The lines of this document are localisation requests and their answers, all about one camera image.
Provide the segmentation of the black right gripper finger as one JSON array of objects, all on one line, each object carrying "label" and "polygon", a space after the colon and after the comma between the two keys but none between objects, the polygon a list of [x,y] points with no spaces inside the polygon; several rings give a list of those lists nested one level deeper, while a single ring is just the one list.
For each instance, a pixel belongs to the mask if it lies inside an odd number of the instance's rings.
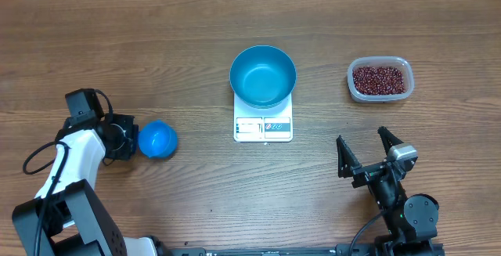
[{"label": "black right gripper finger", "polygon": [[391,147],[402,144],[402,140],[393,135],[386,127],[380,126],[377,129],[377,133],[379,134],[381,141],[384,146],[384,151],[386,154],[389,153]]},{"label": "black right gripper finger", "polygon": [[338,177],[348,178],[353,176],[356,169],[361,168],[356,156],[348,147],[342,136],[339,135],[336,139],[337,154],[338,154]]}]

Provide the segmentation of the blue plastic measuring scoop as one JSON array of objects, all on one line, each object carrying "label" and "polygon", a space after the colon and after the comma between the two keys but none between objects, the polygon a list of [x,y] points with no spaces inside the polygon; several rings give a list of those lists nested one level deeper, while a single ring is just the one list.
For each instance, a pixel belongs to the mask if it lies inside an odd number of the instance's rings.
[{"label": "blue plastic measuring scoop", "polygon": [[138,144],[148,158],[163,159],[176,151],[178,136],[170,125],[163,121],[152,121],[139,132]]}]

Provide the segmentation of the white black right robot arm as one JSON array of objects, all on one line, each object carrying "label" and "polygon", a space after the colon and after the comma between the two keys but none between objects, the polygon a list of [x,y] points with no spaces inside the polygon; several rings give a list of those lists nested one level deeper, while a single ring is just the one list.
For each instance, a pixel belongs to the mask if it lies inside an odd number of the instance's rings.
[{"label": "white black right robot arm", "polygon": [[[442,244],[433,243],[438,235],[439,204],[427,194],[408,197],[401,184],[416,164],[418,153],[414,146],[403,142],[386,127],[377,130],[386,157],[379,163],[363,166],[347,143],[336,139],[338,176],[352,178],[352,186],[366,186],[380,212],[369,220],[346,245],[337,245],[339,255],[444,256]],[[388,234],[378,236],[373,243],[357,243],[359,237],[382,218]]]}]

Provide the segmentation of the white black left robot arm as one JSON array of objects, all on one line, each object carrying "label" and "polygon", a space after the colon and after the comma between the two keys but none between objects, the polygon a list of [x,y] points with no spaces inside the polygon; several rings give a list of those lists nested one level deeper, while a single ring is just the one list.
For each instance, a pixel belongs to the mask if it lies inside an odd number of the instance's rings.
[{"label": "white black left robot arm", "polygon": [[16,232],[29,255],[168,255],[155,236],[125,237],[94,190],[106,159],[130,160],[139,127],[131,115],[103,112],[103,92],[66,94],[70,116],[55,139],[49,176],[33,200],[15,207]]}]

